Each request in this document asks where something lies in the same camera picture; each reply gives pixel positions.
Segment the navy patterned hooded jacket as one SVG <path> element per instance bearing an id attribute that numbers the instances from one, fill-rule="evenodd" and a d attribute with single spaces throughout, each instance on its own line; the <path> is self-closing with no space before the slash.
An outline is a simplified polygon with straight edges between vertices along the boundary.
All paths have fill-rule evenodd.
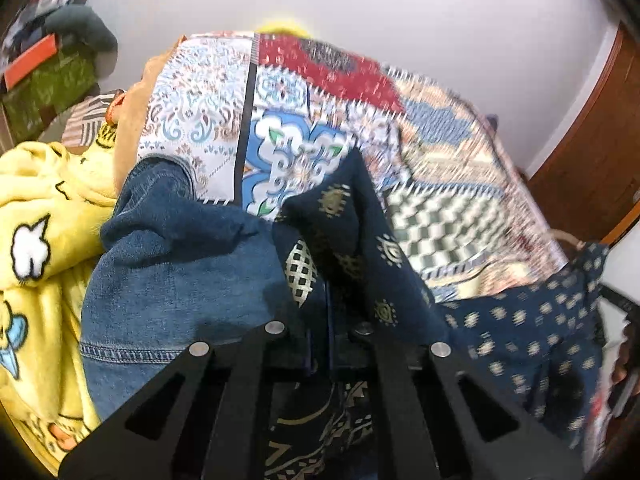
<path id="1" fill-rule="evenodd" d="M 579 460 L 602 362 L 597 301 L 604 245 L 583 244 L 546 280 L 472 299 L 438 301 L 413 269 L 354 148 L 317 148 L 274 163 L 273 237 L 297 307 L 319 333 L 328 312 L 468 358 L 520 409 L 512 417 L 469 384 L 489 441 L 534 436 L 512 453 L 548 466 Z"/>

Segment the blue denim jacket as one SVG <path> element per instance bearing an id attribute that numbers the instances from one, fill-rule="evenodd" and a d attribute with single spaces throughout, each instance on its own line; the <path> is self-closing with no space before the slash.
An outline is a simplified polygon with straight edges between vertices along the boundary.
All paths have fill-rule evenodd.
<path id="1" fill-rule="evenodd" d="M 169 160 L 130 171 L 101 240 L 79 344 L 100 419 L 195 341 L 232 344 L 296 311 L 270 223 L 194 200 Z"/>

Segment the orange box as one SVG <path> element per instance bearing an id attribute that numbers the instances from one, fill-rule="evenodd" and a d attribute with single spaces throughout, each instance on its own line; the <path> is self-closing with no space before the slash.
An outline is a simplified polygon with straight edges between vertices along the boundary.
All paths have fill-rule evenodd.
<path id="1" fill-rule="evenodd" d="M 43 37 L 24 53 L 18 56 L 4 71 L 6 88 L 11 90 L 25 79 L 33 70 L 58 53 L 55 34 Z"/>

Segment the brown wooden door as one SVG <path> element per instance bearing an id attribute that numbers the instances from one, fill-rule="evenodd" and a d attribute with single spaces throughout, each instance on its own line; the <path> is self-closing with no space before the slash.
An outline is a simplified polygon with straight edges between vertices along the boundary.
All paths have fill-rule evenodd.
<path id="1" fill-rule="evenodd" d="M 617 29 L 586 104 L 528 181 L 553 229 L 612 240 L 639 213 L 639 44 Z"/>

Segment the yellow cartoon fleece blanket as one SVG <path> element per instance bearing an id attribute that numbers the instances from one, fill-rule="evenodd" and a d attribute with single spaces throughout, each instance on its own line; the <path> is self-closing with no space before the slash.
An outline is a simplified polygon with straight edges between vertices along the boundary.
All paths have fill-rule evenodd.
<path id="1" fill-rule="evenodd" d="M 24 142 L 1 157 L 1 405 L 50 474 L 100 422 L 79 343 L 116 202 L 115 139 L 103 125 L 80 154 Z"/>

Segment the green patterned storage box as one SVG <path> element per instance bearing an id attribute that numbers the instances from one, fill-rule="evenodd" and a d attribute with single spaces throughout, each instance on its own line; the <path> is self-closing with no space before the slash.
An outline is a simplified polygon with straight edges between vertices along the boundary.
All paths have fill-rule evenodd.
<path id="1" fill-rule="evenodd" d="M 36 140 L 95 86 L 94 55 L 85 47 L 65 49 L 43 62 L 1 97 L 14 143 Z"/>

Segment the yellow curved foam tube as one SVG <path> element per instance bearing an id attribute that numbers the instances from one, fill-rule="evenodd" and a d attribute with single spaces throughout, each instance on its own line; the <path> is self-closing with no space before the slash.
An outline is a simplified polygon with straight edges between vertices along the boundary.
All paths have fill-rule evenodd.
<path id="1" fill-rule="evenodd" d="M 306 27 L 292 18 L 270 18 L 256 28 L 256 32 L 268 35 L 288 35 L 303 39 L 311 39 L 311 33 Z"/>

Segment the patchwork patterned bed quilt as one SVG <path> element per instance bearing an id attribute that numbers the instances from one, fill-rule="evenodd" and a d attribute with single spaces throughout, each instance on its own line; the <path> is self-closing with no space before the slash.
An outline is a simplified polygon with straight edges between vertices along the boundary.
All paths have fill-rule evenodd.
<path id="1" fill-rule="evenodd" d="M 268 221 L 296 197 L 346 214 L 361 176 L 390 232 L 440 301 L 559 271 L 564 256 L 490 121 L 427 76 L 285 34 L 179 39 L 134 87 L 137 159 L 168 159 L 195 197 Z"/>

